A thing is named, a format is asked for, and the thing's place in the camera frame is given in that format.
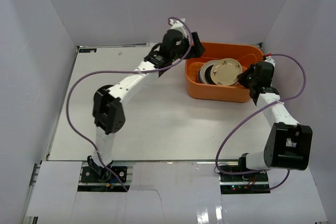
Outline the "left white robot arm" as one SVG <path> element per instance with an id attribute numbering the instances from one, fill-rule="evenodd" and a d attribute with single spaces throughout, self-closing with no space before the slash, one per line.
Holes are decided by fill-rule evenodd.
<path id="1" fill-rule="evenodd" d="M 187 54 L 186 59 L 199 58 L 205 52 L 197 32 L 191 33 L 193 44 L 176 29 L 170 29 L 161 43 L 156 44 L 131 74 L 116 85 L 106 85 L 96 91 L 93 97 L 96 146 L 88 164 L 93 176 L 101 182 L 111 176 L 112 147 L 116 132 L 125 124 L 124 106 L 151 81 L 165 73 L 162 68 Z"/>

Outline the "small black plate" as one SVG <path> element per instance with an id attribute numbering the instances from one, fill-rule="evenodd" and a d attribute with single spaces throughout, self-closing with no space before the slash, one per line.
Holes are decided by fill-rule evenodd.
<path id="1" fill-rule="evenodd" d="M 213 65 L 210 65 L 205 70 L 205 73 L 204 73 L 205 83 L 206 84 L 211 84 L 211 85 L 216 85 L 216 83 L 211 78 L 212 67 L 213 67 Z"/>

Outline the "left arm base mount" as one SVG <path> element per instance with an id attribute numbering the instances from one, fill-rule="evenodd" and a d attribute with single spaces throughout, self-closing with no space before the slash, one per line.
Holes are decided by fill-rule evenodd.
<path id="1" fill-rule="evenodd" d="M 131 183 L 131 167 L 127 166 L 113 166 L 112 163 L 107 167 L 113 171 L 111 173 L 105 167 L 97 165 L 91 156 L 87 157 L 87 163 L 82 165 L 78 192 L 91 192 L 91 193 L 114 193 L 127 191 L 120 184 L 122 181 L 126 189 L 129 189 Z"/>

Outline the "white plate green rim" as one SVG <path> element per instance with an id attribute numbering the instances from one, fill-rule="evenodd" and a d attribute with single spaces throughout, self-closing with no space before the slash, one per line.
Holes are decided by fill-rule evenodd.
<path id="1" fill-rule="evenodd" d="M 202 75 L 201 75 L 201 68 L 199 68 L 198 72 L 197 72 L 197 82 L 204 84 L 203 80 L 202 80 Z"/>

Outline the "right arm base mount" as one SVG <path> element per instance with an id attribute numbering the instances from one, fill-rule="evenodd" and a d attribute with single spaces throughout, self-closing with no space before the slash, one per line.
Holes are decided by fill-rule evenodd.
<path id="1" fill-rule="evenodd" d="M 245 161 L 245 157 L 240 157 L 236 161 L 218 163 L 218 166 L 227 173 L 241 173 L 248 171 Z M 270 193 L 267 173 L 227 175 L 221 173 L 217 167 L 214 168 L 214 172 L 219 175 L 220 192 L 222 195 Z"/>

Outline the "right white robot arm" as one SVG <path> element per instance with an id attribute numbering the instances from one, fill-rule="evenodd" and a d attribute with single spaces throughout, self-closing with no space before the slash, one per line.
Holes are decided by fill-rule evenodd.
<path id="1" fill-rule="evenodd" d="M 265 60 L 237 76 L 256 107 L 265 108 L 263 114 L 271 127 L 264 149 L 245 154 L 245 163 L 237 168 L 245 182 L 255 177 L 256 170 L 305 170 L 309 163 L 312 128 L 295 120 L 281 103 L 279 92 L 271 86 L 274 70 L 275 64 Z"/>

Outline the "plain cream plate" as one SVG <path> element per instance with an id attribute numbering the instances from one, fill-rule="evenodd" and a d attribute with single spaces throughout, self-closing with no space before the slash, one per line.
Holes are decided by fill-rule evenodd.
<path id="1" fill-rule="evenodd" d="M 210 65 L 214 65 L 217 62 L 218 62 L 218 60 L 211 60 L 211 61 L 208 61 L 208 62 L 204 63 L 201 66 L 201 75 L 202 75 L 202 80 L 203 80 L 204 84 L 206 84 L 205 83 L 205 78 L 204 78 L 204 73 L 205 73 L 206 68 Z"/>

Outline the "cream floral plate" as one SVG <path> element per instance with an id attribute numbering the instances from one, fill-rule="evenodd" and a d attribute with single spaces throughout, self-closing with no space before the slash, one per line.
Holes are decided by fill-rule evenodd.
<path id="1" fill-rule="evenodd" d="M 243 72 L 241 64 L 232 58 L 217 61 L 211 68 L 211 80 L 219 86 L 235 86 Z"/>

